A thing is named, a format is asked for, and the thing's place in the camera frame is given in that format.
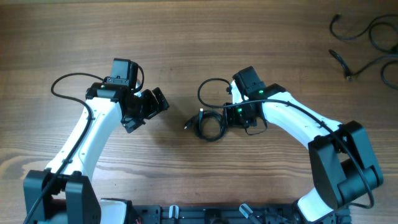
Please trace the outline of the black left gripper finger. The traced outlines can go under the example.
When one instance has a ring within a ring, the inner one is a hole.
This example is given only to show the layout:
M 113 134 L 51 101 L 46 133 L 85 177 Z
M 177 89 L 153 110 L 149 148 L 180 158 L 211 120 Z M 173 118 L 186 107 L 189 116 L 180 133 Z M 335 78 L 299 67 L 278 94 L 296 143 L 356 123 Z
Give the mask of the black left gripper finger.
M 132 133 L 140 126 L 145 125 L 145 123 L 146 122 L 143 119 L 138 118 L 123 118 L 121 120 L 121 124 L 123 125 L 127 133 Z
M 152 110 L 154 113 L 160 113 L 162 111 L 166 111 L 169 108 L 169 103 L 167 102 L 164 94 L 160 90 L 159 87 L 154 88 L 152 90 L 152 94 L 154 96 L 152 103 Z

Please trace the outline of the black cable gold plug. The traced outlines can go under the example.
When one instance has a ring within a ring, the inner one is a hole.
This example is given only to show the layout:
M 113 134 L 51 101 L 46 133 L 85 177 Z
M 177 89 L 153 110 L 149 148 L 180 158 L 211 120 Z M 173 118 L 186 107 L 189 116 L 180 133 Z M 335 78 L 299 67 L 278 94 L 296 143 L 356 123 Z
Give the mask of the black cable gold plug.
M 382 60 L 385 59 L 391 59 L 391 61 L 385 63 L 380 70 L 380 78 L 381 80 L 384 82 L 385 85 L 387 85 L 389 88 L 392 88 L 393 90 L 397 90 L 397 85 L 396 84 L 392 84 L 390 83 L 386 77 L 385 77 L 385 70 L 389 65 L 393 65 L 393 64 L 397 64 L 397 54 L 387 54 L 387 55 L 383 55 L 381 57 L 378 57 L 370 62 L 368 62 L 365 66 L 363 66 L 362 68 L 360 68 L 358 71 L 354 72 L 352 71 L 352 69 L 349 68 L 348 64 L 345 62 L 345 60 L 341 57 L 341 55 L 339 55 L 338 53 L 336 53 L 334 50 L 329 49 L 328 50 L 329 54 L 337 60 L 337 62 L 341 65 L 342 69 L 343 69 L 343 76 L 351 81 L 353 79 L 353 77 L 357 77 L 359 76 L 361 73 L 363 73 L 366 69 L 368 69 L 369 67 L 379 63 Z

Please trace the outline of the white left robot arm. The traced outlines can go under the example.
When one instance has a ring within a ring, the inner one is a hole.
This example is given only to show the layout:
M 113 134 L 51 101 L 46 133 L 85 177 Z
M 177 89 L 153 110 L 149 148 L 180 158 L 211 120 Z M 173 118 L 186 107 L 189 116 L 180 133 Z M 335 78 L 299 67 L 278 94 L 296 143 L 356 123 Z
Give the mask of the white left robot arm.
M 136 62 L 116 58 L 110 76 L 98 78 L 77 101 L 83 112 L 60 152 L 24 179 L 25 223 L 142 223 L 131 201 L 98 199 L 91 181 L 118 126 L 131 133 L 169 108 L 159 88 L 142 88 L 137 77 L 143 74 Z

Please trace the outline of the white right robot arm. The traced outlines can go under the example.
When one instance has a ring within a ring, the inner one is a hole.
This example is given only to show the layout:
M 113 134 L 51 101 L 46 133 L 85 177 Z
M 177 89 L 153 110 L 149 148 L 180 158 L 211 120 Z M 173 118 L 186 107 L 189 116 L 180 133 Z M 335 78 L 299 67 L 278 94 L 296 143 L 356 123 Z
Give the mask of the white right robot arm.
M 367 195 L 384 179 L 365 128 L 356 121 L 343 124 L 299 103 L 278 84 L 266 86 L 253 67 L 233 75 L 227 89 L 232 95 L 231 121 L 252 126 L 256 118 L 287 131 L 308 150 L 314 188 L 294 205 L 294 222 L 341 220 L 341 213 Z

